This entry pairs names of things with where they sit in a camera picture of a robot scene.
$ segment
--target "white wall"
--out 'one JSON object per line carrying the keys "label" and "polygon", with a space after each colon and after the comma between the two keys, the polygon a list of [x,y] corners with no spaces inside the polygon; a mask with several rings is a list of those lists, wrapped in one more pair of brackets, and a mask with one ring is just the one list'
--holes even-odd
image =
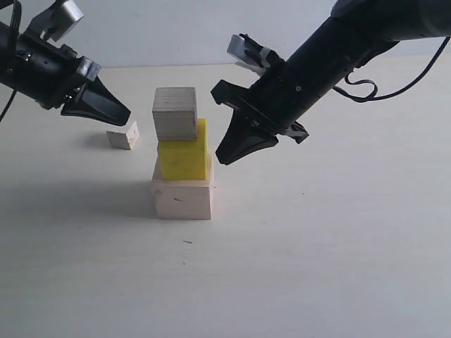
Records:
{"label": "white wall", "polygon": [[[23,28],[50,0],[23,0]],[[247,33],[285,58],[328,17],[335,0],[77,0],[83,21],[65,39],[104,67],[232,63],[232,34]],[[9,22],[11,10],[0,19]],[[436,39],[390,54],[432,54]]]}

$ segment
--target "wooden block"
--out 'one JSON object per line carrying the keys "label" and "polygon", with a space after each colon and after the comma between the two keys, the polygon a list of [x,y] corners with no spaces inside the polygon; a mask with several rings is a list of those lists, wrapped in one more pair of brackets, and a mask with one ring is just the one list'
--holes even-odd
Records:
{"label": "wooden block", "polygon": [[140,138],[140,131],[136,121],[132,121],[121,129],[107,131],[106,134],[113,148],[132,150]]}
{"label": "wooden block", "polygon": [[152,109],[159,141],[194,141],[197,137],[196,89],[158,88]]}
{"label": "wooden block", "polygon": [[169,220],[210,220],[213,218],[214,166],[208,156],[208,177],[196,181],[168,181],[163,178],[160,159],[155,163],[152,195],[157,216]]}
{"label": "wooden block", "polygon": [[158,153],[165,180],[206,180],[208,158],[206,120],[199,119],[195,141],[160,141]]}

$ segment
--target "large wooden block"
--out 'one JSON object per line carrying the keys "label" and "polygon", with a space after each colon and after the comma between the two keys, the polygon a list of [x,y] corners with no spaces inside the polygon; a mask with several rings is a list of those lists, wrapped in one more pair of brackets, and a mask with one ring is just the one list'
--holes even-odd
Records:
{"label": "large wooden block", "polygon": [[206,180],[208,137],[206,120],[197,123],[195,141],[160,141],[158,153],[165,180]]}
{"label": "large wooden block", "polygon": [[210,220],[213,218],[214,165],[208,156],[206,180],[168,181],[157,159],[152,179],[156,213],[161,219]]}
{"label": "large wooden block", "polygon": [[113,148],[132,150],[136,141],[140,138],[140,131],[136,121],[128,123],[125,127],[106,132]]}
{"label": "large wooden block", "polygon": [[193,141],[197,138],[195,88],[158,88],[152,113],[159,141]]}

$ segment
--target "white table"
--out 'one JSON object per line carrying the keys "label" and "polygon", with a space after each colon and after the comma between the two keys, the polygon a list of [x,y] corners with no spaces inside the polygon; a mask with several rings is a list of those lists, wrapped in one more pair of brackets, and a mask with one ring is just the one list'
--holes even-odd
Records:
{"label": "white table", "polygon": [[[355,77],[385,94],[429,57]],[[135,151],[23,96],[0,125],[0,337],[451,337],[451,56],[391,101],[328,94],[300,120],[300,146],[216,165],[211,222],[154,217],[154,90],[196,87],[216,147],[231,110],[209,91],[254,74],[101,75],[138,121]]]}

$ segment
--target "robotic arm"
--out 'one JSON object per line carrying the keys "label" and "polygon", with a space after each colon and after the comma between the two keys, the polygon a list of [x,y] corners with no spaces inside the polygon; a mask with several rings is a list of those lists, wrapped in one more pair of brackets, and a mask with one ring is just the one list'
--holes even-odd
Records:
{"label": "robotic arm", "polygon": [[[211,91],[217,104],[233,108],[233,116],[216,151],[230,165],[255,151],[275,146],[281,134],[302,143],[309,134],[296,122],[331,89],[356,102],[378,101],[369,80],[351,83],[349,74],[404,40],[451,36],[449,0],[338,0],[330,17],[287,60],[260,46],[247,35],[234,35],[228,53],[261,77],[249,89],[221,80]],[[375,90],[365,98],[336,87],[343,78]]]}
{"label": "robotic arm", "polygon": [[56,0],[36,16],[23,34],[19,33],[22,7],[17,0],[0,0],[0,10],[13,5],[11,25],[0,23],[0,82],[13,95],[34,99],[43,109],[60,108],[61,115],[90,118],[124,126],[130,111],[108,91],[99,79],[100,65],[69,46],[57,49],[57,42],[83,18],[73,0]]}

